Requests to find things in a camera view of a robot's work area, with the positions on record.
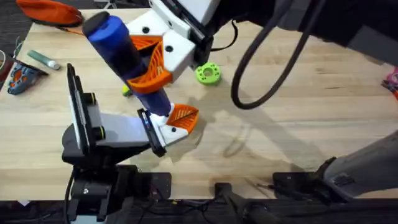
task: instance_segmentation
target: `screw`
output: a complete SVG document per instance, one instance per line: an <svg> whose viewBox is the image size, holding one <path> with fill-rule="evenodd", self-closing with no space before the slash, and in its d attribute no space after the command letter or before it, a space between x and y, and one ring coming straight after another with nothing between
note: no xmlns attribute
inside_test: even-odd
<svg viewBox="0 0 398 224"><path fill-rule="evenodd" d="M142 28L142 32L145 33L145 34L149 33L149 31L150 31L149 27L143 27Z"/></svg>
<svg viewBox="0 0 398 224"><path fill-rule="evenodd" d="M170 46L170 45L166 46L166 51L167 51L167 52L172 52L173 50L174 50L174 49L173 49L172 46Z"/></svg>

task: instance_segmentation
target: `orange bag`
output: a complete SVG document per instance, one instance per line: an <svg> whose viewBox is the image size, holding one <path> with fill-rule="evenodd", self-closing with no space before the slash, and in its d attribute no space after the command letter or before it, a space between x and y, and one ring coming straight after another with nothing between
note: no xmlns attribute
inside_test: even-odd
<svg viewBox="0 0 398 224"><path fill-rule="evenodd" d="M51 0L17 0L24 14L34 22L57 27L79 26L84 18L74 7Z"/></svg>

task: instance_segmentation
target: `wooden tabletop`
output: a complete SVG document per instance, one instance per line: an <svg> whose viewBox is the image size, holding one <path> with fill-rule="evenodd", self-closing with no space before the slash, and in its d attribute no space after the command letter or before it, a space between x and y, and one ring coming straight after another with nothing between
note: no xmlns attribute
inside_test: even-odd
<svg viewBox="0 0 398 224"><path fill-rule="evenodd" d="M109 10L129 22L147 9ZM82 11L90 17L97 10ZM362 55L311 38L293 72L275 97L262 107L242 111L230 98L231 80L244 51L259 27L242 23L230 48L212 53L223 81L204 86L187 69L165 89L174 103L200 110L192 135L169 147L163 158L151 151L133 157L143 171L171 172L173 198L210 198L215 182L228 181L243 197L273 197L257 189L277 171L316 170L331 156L343 156L393 133L398 103L380 86L391 67L378 66ZM244 74L240 97L255 100L274 83L300 34L275 30L258 49ZM215 47L233 38L230 25L215 37ZM53 71L27 56L34 49L63 67ZM80 35L34 24L20 60L50 76L25 93L0 92L0 200L62 199L72 169L61 160L61 138L72 123L68 104L66 64L71 63L83 89L96 93L102 112L137 116L137 98L121 94L122 81L90 43ZM369 197L398 197L398 190Z"/></svg>

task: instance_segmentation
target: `black cable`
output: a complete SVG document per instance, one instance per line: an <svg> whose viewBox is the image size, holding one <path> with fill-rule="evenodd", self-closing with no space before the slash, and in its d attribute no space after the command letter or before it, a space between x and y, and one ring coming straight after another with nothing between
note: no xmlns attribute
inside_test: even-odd
<svg viewBox="0 0 398 224"><path fill-rule="evenodd" d="M208 210L208 209L202 210L202 211L201 211L201 215L202 215L203 219L204 219L208 224L215 224L213 221L211 221L210 219L207 218L207 216L206 216L207 210Z"/></svg>
<svg viewBox="0 0 398 224"><path fill-rule="evenodd" d="M232 42L230 44L228 44L226 47L213 48L213 49L210 50L211 52L217 52L217 51L220 51L220 50L225 50L228 47L230 47L230 46L235 44L236 40L238 39L239 31L238 31L238 27L234 23L234 20L231 20L231 23L232 23L232 27L234 28L234 39L232 40Z"/></svg>
<svg viewBox="0 0 398 224"><path fill-rule="evenodd" d="M70 221L68 218L69 195L70 195L70 189L72 188L73 178L75 177L75 172L76 172L76 169L75 169L75 167L73 167L73 170L70 173L70 177L68 180L67 189L65 191L65 198L63 199L63 221L65 224L70 224Z"/></svg>
<svg viewBox="0 0 398 224"><path fill-rule="evenodd" d="M145 214L148 212L148 210L149 210L152 206L154 206L154 204L155 204L155 202L152 201L152 202L150 203L150 205L149 205L148 207L146 207L146 208L142 211L142 215L141 215L141 217L139 218L137 224L141 224L142 220L144 219Z"/></svg>
<svg viewBox="0 0 398 224"><path fill-rule="evenodd" d="M305 28L303 35L301 36L296 49L294 50L289 62L287 63L284 71L280 75L280 77L277 79L277 81L274 83L274 85L271 87L271 89L261 98L259 98L257 101L252 102L252 103L242 103L242 101L239 99L239 84L242 79L242 75L244 70L246 69L248 63L250 62L251 58L253 57L254 53L256 53L257 48L263 43L263 41L268 37L269 33L277 26L278 22L282 19L282 17L285 15L285 13L290 9L291 5L293 3L293 0L288 0L284 1L284 3L281 5L280 8L275 12L274 16L269 20L269 22L266 24L266 26L263 28L263 30L260 31L260 33L257 35L257 37L254 39L250 47L247 49L247 51L244 53L243 58L241 59L238 68L235 71L235 75L233 77L232 81L232 87L231 87L231 98L234 104L242 109L242 110L251 110L254 108L257 108L258 106L261 106L263 103L265 103L269 98L271 98L280 88L280 86L285 82L285 79L289 75L289 73L292 71L293 66L295 65L297 59L299 58L301 51L303 50L305 44L307 43L308 38L310 37L310 32L313 29L316 20L318 19L319 14L321 13L326 0L319 0L319 3L317 7L315 8L315 11L310 19L310 22L307 24L307 27Z"/></svg>
<svg viewBox="0 0 398 224"><path fill-rule="evenodd" d="M163 213L163 212L154 212L154 211L152 211L152 210L149 210L148 209L148 213L151 213L151 214L153 214L153 215L159 215L159 216L178 216L178 215L185 215L185 214L187 214L187 213L189 213L189 212L192 212L192 211L195 211L195 210L199 210L199 211L202 211L202 209L204 208L204 207L206 207L206 206L208 206L209 204L211 204L211 203L214 203L216 200L218 199L218 197L216 197L216 198L213 198L213 199L211 199L211 200L208 200L208 201L206 201L205 203L203 203L202 205L199 205L199 206L193 206L193 205L191 205L191 206L189 206L190 208L188 208L188 209L186 209L185 211L183 211L183 212L172 212L172 213ZM140 205L137 205L141 210L145 210L145 208L143 208L142 206L140 206Z"/></svg>
<svg viewBox="0 0 398 224"><path fill-rule="evenodd" d="M46 218L49 218L55 214L57 214L58 212L61 211L60 209L54 210L46 215L43 215L39 218L27 218L27 219L20 219L20 220L4 220L2 221L2 223L31 223L31 222L38 222L38 221L42 221L45 220Z"/></svg>

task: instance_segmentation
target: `blue bottle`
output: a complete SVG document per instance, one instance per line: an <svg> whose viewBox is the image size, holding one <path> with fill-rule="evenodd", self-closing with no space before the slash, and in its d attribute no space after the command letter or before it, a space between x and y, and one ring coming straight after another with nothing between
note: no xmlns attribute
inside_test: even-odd
<svg viewBox="0 0 398 224"><path fill-rule="evenodd" d="M147 67L132 43L123 21L108 12L100 12L83 25L83 33L113 72L125 84L127 80L146 73ZM133 93L151 113L166 116L171 110L170 100L164 89L149 94Z"/></svg>

